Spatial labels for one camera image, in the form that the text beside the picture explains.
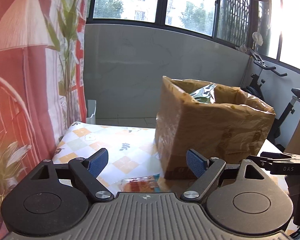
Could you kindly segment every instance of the curtain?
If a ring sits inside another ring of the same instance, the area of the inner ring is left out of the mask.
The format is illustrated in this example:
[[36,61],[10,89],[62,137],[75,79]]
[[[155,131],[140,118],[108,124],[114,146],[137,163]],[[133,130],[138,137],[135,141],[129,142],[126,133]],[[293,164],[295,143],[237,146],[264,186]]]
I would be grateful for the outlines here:
[[86,2],[0,0],[0,206],[72,122],[85,122]]

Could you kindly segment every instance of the cardboard box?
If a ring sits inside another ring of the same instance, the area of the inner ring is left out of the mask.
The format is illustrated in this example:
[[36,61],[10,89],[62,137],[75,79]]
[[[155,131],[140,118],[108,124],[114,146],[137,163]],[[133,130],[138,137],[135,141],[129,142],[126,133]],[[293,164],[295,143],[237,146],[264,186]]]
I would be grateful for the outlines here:
[[189,93],[210,82],[163,77],[155,141],[166,179],[189,179],[186,152],[239,163],[257,155],[273,124],[274,109],[238,87],[220,84],[213,104],[201,104]]

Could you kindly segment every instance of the blue gripper pad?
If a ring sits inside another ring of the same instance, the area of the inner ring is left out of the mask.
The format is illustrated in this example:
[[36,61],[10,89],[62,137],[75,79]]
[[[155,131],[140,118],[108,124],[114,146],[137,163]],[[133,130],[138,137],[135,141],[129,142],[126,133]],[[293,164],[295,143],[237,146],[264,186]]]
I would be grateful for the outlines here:
[[96,178],[108,164],[108,151],[102,148],[85,161],[89,162],[88,171]]
[[209,168],[209,160],[203,157],[194,149],[190,149],[186,154],[187,165],[194,175],[199,178]]

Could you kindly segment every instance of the floor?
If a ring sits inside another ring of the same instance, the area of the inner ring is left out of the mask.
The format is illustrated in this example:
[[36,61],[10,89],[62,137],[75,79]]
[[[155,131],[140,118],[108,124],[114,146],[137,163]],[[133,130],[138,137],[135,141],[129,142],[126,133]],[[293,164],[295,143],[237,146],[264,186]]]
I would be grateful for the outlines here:
[[156,122],[155,122],[155,117],[154,118],[96,118],[96,124],[155,128]]

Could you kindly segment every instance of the round black disc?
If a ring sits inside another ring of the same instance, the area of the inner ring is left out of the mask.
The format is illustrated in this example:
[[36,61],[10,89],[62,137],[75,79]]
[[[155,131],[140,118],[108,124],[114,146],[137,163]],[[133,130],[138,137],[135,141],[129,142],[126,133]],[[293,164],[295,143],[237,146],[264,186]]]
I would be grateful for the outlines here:
[[205,210],[220,227],[241,235],[285,230],[292,216],[292,202],[277,185],[268,182],[237,179],[212,192]]
[[13,190],[4,199],[1,213],[9,231],[54,235],[69,230],[85,216],[89,203],[82,192],[59,182],[46,186],[43,181]]

